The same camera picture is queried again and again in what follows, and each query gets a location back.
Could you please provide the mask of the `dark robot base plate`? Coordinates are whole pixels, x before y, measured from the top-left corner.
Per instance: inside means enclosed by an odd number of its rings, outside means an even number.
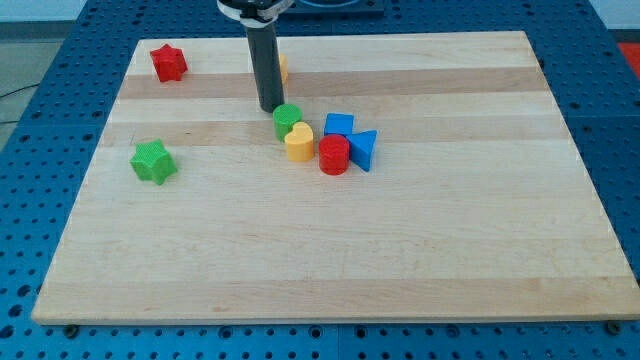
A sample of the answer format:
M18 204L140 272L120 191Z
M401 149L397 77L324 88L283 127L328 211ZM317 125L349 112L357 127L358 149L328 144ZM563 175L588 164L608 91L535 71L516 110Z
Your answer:
M295 0L285 15L383 14L386 0Z

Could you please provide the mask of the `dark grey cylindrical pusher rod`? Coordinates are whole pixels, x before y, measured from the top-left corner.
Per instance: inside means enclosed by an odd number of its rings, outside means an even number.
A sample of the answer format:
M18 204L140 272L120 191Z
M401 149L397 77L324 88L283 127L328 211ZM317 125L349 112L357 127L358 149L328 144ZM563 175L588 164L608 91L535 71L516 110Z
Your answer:
M284 103L275 25L247 28L246 33L260 107L272 113Z

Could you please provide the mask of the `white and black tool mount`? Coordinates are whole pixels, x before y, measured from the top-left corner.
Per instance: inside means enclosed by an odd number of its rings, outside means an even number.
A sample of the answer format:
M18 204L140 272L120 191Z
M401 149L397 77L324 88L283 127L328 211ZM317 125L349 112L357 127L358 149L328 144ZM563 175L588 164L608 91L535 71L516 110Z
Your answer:
M266 27L293 4L293 0L217 0L223 15L248 28Z

